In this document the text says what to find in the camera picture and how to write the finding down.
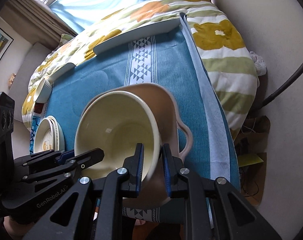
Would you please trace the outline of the person hand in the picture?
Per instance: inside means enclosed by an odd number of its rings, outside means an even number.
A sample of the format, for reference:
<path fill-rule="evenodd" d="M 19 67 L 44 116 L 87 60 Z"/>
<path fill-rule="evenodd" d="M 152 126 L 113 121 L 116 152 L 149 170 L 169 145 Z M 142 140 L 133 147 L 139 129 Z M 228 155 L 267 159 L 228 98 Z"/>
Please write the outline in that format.
<path fill-rule="evenodd" d="M 23 239 L 24 235 L 32 228 L 32 224 L 23 225 L 14 221 L 10 216 L 4 218 L 4 227 L 12 239 Z"/>

